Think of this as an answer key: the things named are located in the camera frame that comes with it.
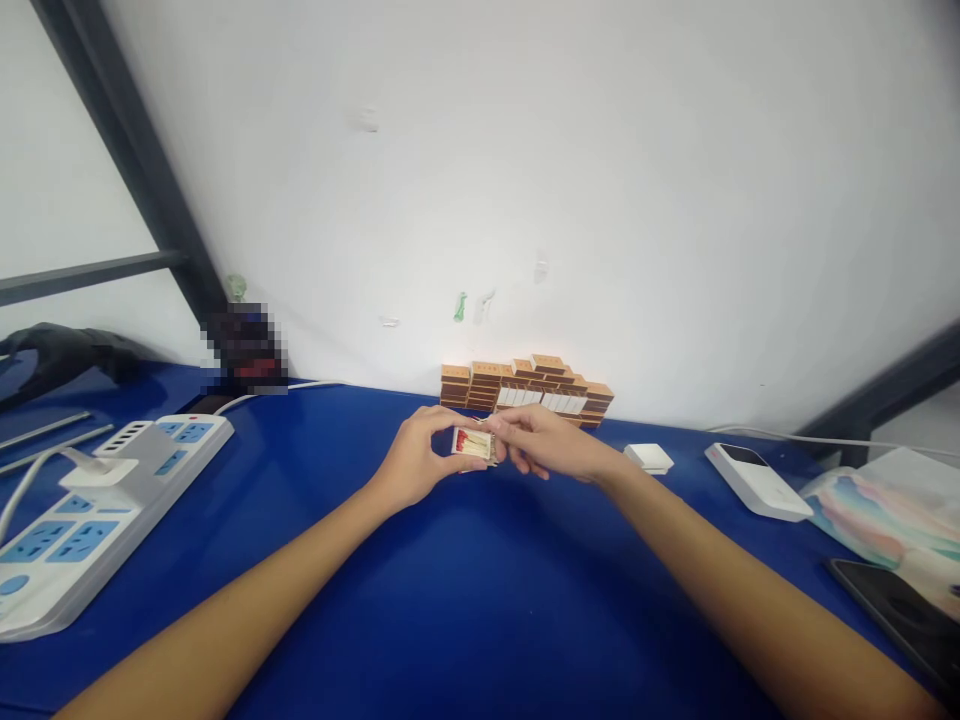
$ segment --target black metal frame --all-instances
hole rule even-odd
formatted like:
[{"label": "black metal frame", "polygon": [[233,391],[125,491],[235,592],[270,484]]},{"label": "black metal frame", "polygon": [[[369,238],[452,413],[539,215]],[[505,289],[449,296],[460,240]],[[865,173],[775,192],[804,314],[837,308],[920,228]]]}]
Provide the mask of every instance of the black metal frame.
[{"label": "black metal frame", "polygon": [[201,326],[227,296],[99,0],[31,0],[159,252],[0,282],[0,306],[169,268]]},{"label": "black metal frame", "polygon": [[[835,407],[797,431],[810,437],[869,440],[876,428],[905,410],[960,382],[960,321],[911,352]],[[836,452],[836,445],[811,445],[816,458]],[[869,448],[846,447],[842,465],[860,467]]]}]

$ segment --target power strip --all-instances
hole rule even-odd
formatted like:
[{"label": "power strip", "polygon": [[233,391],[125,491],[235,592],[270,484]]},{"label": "power strip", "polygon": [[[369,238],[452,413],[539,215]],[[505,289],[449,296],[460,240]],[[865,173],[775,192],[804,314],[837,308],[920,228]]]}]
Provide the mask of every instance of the power strip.
[{"label": "power strip", "polygon": [[233,435],[214,415],[130,423],[76,468],[71,490],[0,549],[0,643],[70,625]]}]

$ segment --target black bag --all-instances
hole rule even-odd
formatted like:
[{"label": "black bag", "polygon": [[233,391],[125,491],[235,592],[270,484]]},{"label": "black bag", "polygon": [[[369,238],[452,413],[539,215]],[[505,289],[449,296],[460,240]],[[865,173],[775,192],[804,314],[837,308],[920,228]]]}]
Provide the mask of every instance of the black bag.
[{"label": "black bag", "polygon": [[0,375],[9,370],[16,355],[24,350],[37,351],[33,375],[13,395],[0,399],[0,412],[15,408],[65,385],[91,367],[98,367],[115,383],[137,375],[140,361],[152,353],[142,345],[104,330],[73,328],[38,323],[18,330],[0,341]]}]

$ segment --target stacked matchboxes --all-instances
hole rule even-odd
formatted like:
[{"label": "stacked matchboxes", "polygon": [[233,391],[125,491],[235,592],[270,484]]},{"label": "stacked matchboxes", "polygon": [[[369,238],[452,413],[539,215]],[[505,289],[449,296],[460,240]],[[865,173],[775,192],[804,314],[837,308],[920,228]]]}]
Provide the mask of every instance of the stacked matchboxes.
[{"label": "stacked matchboxes", "polygon": [[587,382],[551,355],[515,359],[509,365],[444,365],[440,381],[440,404],[446,407],[495,412],[540,403],[584,429],[599,427],[613,400],[606,385]]}]

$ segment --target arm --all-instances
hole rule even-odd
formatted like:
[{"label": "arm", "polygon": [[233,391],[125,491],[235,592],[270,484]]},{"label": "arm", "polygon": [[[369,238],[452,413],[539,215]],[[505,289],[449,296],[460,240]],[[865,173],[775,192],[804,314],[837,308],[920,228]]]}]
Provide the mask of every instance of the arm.
[{"label": "arm", "polygon": [[599,486],[787,717],[946,717],[886,655],[613,448],[540,405],[486,425],[521,473]]},{"label": "arm", "polygon": [[194,608],[87,688],[57,718],[222,718],[303,609],[387,518],[442,478],[481,470],[478,458],[440,458],[430,436],[477,424],[447,408],[406,420],[377,474],[340,507]]}]

